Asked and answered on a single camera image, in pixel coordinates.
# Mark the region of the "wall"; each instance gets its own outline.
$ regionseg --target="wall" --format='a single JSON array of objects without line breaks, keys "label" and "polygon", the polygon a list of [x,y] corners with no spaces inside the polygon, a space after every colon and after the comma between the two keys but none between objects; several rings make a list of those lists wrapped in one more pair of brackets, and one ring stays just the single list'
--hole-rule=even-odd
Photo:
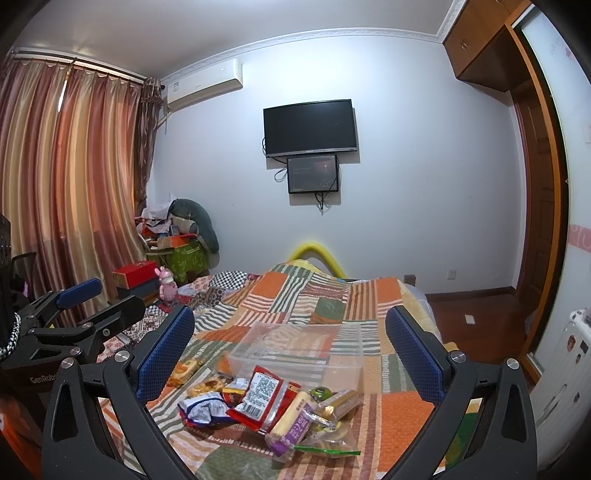
[{"label": "wall", "polygon": [[[349,277],[415,274],[429,293],[512,284],[522,195],[506,96],[457,81],[441,44],[407,38],[315,38],[240,60],[244,88],[174,113],[155,147],[150,202],[173,192],[207,209],[214,271],[263,272],[318,241]],[[262,110],[339,98],[353,100],[359,152],[339,156],[342,191],[321,215],[274,181]]]},{"label": "wall", "polygon": [[569,245],[550,320],[535,352],[543,368],[569,321],[591,306],[591,84],[552,23],[540,12],[523,26],[552,93],[569,172]]}]

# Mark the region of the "small monitor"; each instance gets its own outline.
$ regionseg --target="small monitor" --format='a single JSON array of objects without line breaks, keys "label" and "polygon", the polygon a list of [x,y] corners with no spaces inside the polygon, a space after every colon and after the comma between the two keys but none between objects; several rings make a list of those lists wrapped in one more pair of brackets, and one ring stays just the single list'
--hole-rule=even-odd
[{"label": "small monitor", "polygon": [[339,165],[336,155],[287,157],[289,193],[339,191]]}]

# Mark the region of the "cluttered pile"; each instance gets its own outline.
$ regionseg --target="cluttered pile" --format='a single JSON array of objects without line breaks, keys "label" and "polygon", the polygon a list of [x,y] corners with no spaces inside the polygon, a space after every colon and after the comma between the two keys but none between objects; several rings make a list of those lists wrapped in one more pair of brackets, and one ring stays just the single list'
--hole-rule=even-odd
[{"label": "cluttered pile", "polygon": [[[181,387],[201,366],[196,359],[177,364],[168,386]],[[250,379],[235,377],[224,352],[212,376],[190,387],[187,394],[178,402],[186,427],[241,423],[264,436],[279,462],[288,462],[296,451],[326,458],[361,454],[346,421],[362,402],[356,390],[307,390],[259,365]]]},{"label": "cluttered pile", "polygon": [[211,218],[192,200],[145,208],[137,231],[148,259],[171,270],[179,284],[207,270],[207,255],[219,250]]}]

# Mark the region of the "bread snack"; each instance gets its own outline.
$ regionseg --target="bread snack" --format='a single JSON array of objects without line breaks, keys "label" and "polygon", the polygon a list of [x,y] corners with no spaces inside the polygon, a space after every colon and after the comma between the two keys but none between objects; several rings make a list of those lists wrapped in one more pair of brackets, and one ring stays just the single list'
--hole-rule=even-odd
[{"label": "bread snack", "polygon": [[203,393],[221,392],[228,381],[223,378],[210,377],[205,382],[198,383],[187,390],[188,397],[197,397]]},{"label": "bread snack", "polygon": [[361,396],[356,390],[342,390],[319,403],[315,413],[326,420],[340,420],[361,403]]},{"label": "bread snack", "polygon": [[201,360],[187,360],[186,362],[178,362],[174,367],[170,378],[166,382],[168,387],[181,387],[194,375],[194,373],[201,368],[203,362]]}]

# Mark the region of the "curtain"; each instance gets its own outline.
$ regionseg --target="curtain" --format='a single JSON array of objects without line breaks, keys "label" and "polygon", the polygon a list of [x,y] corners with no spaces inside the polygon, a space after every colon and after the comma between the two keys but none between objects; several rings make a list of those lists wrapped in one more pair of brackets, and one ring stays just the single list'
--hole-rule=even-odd
[{"label": "curtain", "polygon": [[146,79],[139,100],[139,111],[135,138],[134,193],[135,214],[141,215],[146,207],[146,186],[154,161],[156,126],[162,107],[160,81]]},{"label": "curtain", "polygon": [[106,307],[116,298],[112,270],[144,258],[133,219],[140,93],[119,78],[39,61],[13,61],[2,83],[0,209],[14,254],[38,252],[42,291],[93,277],[104,286],[62,325]]}]

